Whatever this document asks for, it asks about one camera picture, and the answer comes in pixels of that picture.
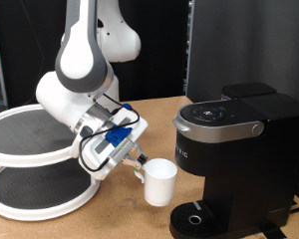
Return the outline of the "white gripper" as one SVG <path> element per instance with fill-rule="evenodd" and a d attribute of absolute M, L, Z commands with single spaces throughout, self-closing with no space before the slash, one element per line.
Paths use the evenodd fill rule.
<path fill-rule="evenodd" d="M 91 107 L 78 122 L 70 155 L 97 180 L 104 180 L 120 161 L 141 170 L 148 156 L 137 140 L 147 127 L 131 107 L 121 107 L 114 114 Z"/>

